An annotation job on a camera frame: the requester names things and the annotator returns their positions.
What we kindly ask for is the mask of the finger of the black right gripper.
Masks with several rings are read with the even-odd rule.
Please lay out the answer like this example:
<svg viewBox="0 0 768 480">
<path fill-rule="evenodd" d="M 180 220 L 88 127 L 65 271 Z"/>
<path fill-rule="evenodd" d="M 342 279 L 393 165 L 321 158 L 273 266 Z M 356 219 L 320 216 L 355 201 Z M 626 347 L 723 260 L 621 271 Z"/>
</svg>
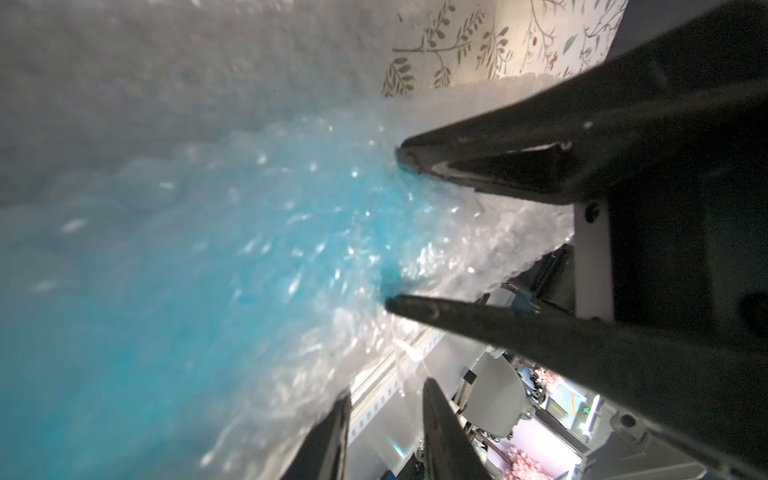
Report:
<svg viewBox="0 0 768 480">
<path fill-rule="evenodd" d="M 388 312 L 503 347 L 646 419 L 731 478 L 767 476 L 767 347 L 396 295 Z"/>
<path fill-rule="evenodd" d="M 479 192 L 598 197 L 767 102 L 767 5 L 731 1 L 519 103 L 410 137 L 398 161 Z"/>
</svg>

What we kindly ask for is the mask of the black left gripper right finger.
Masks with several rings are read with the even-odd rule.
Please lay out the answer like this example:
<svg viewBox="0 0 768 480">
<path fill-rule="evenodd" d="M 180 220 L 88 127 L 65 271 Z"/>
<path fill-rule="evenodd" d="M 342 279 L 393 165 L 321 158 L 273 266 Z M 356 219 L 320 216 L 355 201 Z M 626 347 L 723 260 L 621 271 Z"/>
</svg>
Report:
<svg viewBox="0 0 768 480">
<path fill-rule="evenodd" d="M 425 478 L 487 480 L 480 462 L 439 384 L 427 378 L 422 393 Z"/>
</svg>

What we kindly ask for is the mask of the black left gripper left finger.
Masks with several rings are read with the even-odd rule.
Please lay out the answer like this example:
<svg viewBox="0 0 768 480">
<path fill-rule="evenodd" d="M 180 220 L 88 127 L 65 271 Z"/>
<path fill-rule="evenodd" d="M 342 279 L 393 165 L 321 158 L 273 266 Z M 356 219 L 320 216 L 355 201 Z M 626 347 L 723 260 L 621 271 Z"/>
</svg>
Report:
<svg viewBox="0 0 768 480">
<path fill-rule="evenodd" d="M 281 479 L 343 479 L 351 412 L 351 392 L 347 390 L 334 402 L 329 414 L 309 432 Z"/>
</svg>

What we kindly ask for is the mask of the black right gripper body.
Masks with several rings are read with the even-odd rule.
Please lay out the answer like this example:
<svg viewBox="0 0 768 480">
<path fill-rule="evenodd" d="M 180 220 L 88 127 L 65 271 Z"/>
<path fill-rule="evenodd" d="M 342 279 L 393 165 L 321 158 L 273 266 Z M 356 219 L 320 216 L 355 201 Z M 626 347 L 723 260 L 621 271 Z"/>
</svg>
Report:
<svg viewBox="0 0 768 480">
<path fill-rule="evenodd" d="M 661 161 L 575 213 L 580 318 L 767 343 L 767 153 Z"/>
</svg>

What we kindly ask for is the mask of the blue glass bottle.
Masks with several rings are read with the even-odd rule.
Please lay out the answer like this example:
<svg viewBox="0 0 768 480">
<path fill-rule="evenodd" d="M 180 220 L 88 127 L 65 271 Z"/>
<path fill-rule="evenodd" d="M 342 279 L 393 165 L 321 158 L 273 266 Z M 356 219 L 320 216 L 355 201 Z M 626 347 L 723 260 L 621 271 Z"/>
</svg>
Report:
<svg viewBox="0 0 768 480">
<path fill-rule="evenodd" d="M 277 477 L 450 244 L 410 131 L 331 112 L 3 196 L 2 477 Z"/>
</svg>

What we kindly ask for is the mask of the clear bubble wrap sheet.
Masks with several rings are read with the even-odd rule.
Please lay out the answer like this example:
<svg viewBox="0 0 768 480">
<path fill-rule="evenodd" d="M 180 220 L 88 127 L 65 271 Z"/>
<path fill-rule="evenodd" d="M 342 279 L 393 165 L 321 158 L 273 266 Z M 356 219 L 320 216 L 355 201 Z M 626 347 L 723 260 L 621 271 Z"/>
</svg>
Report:
<svg viewBox="0 0 768 480">
<path fill-rule="evenodd" d="M 397 161 L 549 87 L 519 1 L 5 1 L 1 475 L 277 479 L 414 325 L 569 207 Z"/>
</svg>

